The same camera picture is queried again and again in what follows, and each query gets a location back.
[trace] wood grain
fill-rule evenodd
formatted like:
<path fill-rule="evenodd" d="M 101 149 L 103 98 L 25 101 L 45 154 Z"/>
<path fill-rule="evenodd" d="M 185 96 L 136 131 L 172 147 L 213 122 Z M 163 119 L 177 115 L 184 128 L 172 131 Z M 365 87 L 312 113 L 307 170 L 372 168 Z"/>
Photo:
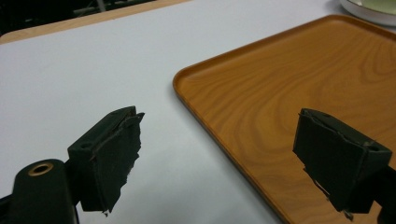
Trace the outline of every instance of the wood grain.
<path fill-rule="evenodd" d="M 330 16 L 180 71 L 187 108 L 287 223 L 350 223 L 293 154 L 302 107 L 396 149 L 396 35 Z M 393 157 L 391 166 L 395 167 Z M 355 215 L 376 223 L 380 207 Z"/>
<path fill-rule="evenodd" d="M 0 44 L 5 44 L 17 40 L 23 40 L 26 38 L 31 38 L 39 35 L 48 35 L 55 32 L 60 32 L 68 29 L 77 28 L 80 26 L 90 25 L 101 21 L 110 21 L 117 18 L 134 15 L 137 13 L 161 8 L 168 7 L 175 4 L 187 2 L 190 0 L 157 0 L 153 2 L 147 2 L 144 4 L 139 4 L 131 7 L 123 7 L 111 11 L 101 12 L 93 14 L 90 16 L 75 18 L 67 21 L 58 21 L 46 25 L 36 26 L 32 28 L 27 28 L 23 30 L 18 30 L 14 32 L 2 35 L 0 38 Z"/>

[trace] orange tray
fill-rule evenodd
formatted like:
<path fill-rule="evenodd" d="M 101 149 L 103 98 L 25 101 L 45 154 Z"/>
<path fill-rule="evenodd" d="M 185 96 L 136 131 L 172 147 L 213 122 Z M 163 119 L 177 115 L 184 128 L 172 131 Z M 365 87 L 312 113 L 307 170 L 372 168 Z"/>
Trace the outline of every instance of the orange tray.
<path fill-rule="evenodd" d="M 174 88 L 287 223 L 350 224 L 292 152 L 302 107 L 396 148 L 396 34 L 350 17 L 311 21 L 187 67 Z M 376 223 L 379 209 L 354 223 Z"/>

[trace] white tabletop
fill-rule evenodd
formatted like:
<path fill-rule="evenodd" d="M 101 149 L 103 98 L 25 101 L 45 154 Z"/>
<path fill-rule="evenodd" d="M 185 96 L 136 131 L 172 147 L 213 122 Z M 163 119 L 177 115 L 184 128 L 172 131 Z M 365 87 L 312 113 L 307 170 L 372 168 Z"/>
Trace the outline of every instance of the white tabletop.
<path fill-rule="evenodd" d="M 338 0 L 193 0 L 0 45 L 0 197 L 108 112 L 145 112 L 142 149 L 109 217 L 87 223 L 279 223 L 172 87 L 180 69 L 329 14 Z"/>

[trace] white plate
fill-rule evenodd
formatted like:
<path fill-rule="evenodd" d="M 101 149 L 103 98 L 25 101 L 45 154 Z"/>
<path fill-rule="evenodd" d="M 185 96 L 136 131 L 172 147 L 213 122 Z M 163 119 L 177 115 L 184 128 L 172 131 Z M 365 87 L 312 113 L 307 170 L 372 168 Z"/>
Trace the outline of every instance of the white plate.
<path fill-rule="evenodd" d="M 353 15 L 381 25 L 396 26 L 396 0 L 340 0 Z"/>

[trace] screw hole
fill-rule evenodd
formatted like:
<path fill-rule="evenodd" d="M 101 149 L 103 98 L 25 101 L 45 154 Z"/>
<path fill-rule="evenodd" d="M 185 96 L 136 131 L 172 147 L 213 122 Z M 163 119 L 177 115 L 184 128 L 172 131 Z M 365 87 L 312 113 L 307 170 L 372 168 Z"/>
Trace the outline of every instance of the screw hole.
<path fill-rule="evenodd" d="M 369 150 L 372 150 L 372 151 L 379 151 L 378 147 L 368 146 L 368 148 L 369 148 Z"/>
<path fill-rule="evenodd" d="M 87 148 L 87 147 L 90 147 L 90 146 L 92 146 L 92 143 L 83 143 L 83 144 L 81 144 L 81 148 Z"/>
<path fill-rule="evenodd" d="M 44 162 L 36 165 L 28 172 L 29 176 L 38 176 L 48 173 L 53 168 L 53 164 L 49 162 Z"/>

